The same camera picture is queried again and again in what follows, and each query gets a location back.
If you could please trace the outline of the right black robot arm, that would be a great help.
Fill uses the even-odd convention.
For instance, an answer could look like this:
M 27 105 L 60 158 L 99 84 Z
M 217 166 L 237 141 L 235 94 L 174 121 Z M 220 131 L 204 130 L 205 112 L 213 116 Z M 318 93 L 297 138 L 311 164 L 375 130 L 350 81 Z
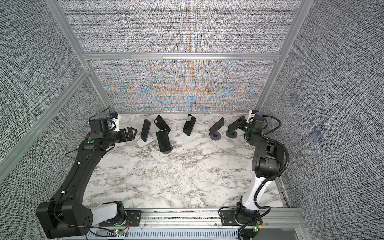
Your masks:
M 245 132 L 245 140 L 255 147 L 252 158 L 252 171 L 254 177 L 247 192 L 236 205 L 235 219 L 241 224 L 254 223 L 263 215 L 260 210 L 271 209 L 269 206 L 261 206 L 260 200 L 268 185 L 287 169 L 289 153 L 286 147 L 271 138 L 268 134 L 276 131 L 282 122 L 273 116 L 253 116 L 243 121 L 239 126 Z

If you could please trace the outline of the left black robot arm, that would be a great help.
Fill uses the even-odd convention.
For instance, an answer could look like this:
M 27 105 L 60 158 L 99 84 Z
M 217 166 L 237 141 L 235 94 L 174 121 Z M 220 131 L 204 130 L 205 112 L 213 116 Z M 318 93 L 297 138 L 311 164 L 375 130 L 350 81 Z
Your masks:
M 76 161 L 66 179 L 36 215 L 49 239 L 82 236 L 98 225 L 97 215 L 83 205 L 83 196 L 94 169 L 117 143 L 133 141 L 137 129 L 88 133 L 77 148 Z

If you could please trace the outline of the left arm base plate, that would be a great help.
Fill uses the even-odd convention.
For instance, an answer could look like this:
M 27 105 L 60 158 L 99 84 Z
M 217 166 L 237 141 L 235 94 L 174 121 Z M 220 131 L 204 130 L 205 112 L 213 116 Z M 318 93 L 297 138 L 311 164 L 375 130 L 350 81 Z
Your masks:
M 138 227 L 142 217 L 141 210 L 128 210 L 122 216 L 99 223 L 100 227 Z

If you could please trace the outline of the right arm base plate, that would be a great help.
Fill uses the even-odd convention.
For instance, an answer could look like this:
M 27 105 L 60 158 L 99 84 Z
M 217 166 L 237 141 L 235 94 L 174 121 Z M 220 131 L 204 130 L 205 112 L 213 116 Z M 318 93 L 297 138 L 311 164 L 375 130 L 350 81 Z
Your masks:
M 224 227 L 233 227 L 233 226 L 242 226 L 235 216 L 236 210 L 234 209 L 222 209 L 220 210 L 219 216 L 221 219 L 222 226 Z

